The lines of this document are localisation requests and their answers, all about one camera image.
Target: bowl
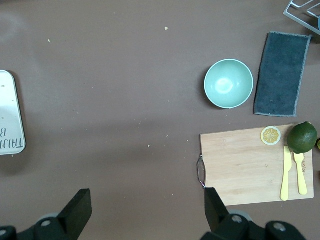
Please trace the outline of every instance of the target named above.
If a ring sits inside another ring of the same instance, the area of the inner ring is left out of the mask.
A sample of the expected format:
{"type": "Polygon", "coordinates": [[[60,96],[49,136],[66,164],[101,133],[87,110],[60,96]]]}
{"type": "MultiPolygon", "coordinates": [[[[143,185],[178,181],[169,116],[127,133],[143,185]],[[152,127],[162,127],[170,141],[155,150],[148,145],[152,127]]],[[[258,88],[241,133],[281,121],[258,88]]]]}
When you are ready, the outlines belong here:
{"type": "Polygon", "coordinates": [[[205,94],[214,105],[223,109],[242,105],[253,88],[254,78],[250,69],[236,59],[218,61],[204,79],[205,94]]]}

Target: screw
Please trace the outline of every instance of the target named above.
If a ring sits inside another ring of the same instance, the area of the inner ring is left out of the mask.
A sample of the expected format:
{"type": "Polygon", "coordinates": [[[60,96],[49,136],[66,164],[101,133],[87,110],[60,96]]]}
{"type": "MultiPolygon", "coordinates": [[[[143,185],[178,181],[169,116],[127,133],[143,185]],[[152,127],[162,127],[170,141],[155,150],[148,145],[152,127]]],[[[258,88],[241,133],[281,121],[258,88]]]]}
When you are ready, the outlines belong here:
{"type": "Polygon", "coordinates": [[[287,230],[286,227],[279,222],[274,223],[273,227],[281,232],[285,232],[287,230]]]}
{"type": "Polygon", "coordinates": [[[238,216],[238,215],[234,215],[234,216],[232,216],[232,221],[234,221],[235,223],[240,224],[240,223],[242,223],[242,218],[240,216],[238,216]]]}
{"type": "Polygon", "coordinates": [[[46,221],[43,221],[41,223],[41,227],[46,227],[46,226],[49,226],[51,224],[51,221],[50,220],[46,220],[46,221]]]}
{"type": "Polygon", "coordinates": [[[7,230],[0,230],[0,236],[3,236],[3,235],[5,235],[7,233],[7,230]]]}

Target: blue cloth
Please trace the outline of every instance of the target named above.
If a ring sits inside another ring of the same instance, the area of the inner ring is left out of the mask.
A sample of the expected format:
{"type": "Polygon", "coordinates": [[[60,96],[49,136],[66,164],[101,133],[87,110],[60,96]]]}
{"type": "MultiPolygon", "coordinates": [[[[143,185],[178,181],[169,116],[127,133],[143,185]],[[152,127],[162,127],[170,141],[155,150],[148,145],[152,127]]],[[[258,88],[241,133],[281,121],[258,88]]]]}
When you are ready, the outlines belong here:
{"type": "Polygon", "coordinates": [[[254,114],[296,117],[299,91],[312,36],[272,31],[260,65],[254,114]]]}

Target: cutting board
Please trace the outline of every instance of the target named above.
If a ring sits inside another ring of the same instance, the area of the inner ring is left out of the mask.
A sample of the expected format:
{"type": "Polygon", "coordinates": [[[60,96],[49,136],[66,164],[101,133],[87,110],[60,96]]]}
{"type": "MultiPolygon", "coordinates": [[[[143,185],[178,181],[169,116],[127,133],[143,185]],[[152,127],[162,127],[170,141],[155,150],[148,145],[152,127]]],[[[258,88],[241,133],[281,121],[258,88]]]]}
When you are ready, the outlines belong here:
{"type": "MultiPolygon", "coordinates": [[[[264,127],[201,134],[205,186],[215,188],[226,206],[281,201],[284,146],[294,124],[281,125],[281,140],[265,145],[260,135],[264,127]]],[[[292,154],[288,200],[314,197],[312,150],[304,153],[302,165],[307,194],[298,191],[297,165],[292,154]]]]}

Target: dish rack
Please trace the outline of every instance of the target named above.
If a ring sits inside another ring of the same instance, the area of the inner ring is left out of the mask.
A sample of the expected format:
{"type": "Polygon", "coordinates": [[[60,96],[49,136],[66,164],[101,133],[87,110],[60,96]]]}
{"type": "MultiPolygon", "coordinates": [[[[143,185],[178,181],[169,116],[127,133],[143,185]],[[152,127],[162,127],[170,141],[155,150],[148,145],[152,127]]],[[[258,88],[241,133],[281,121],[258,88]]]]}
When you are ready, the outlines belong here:
{"type": "Polygon", "coordinates": [[[320,35],[320,1],[291,0],[285,11],[285,16],[301,24],[312,32],[320,35]]]}

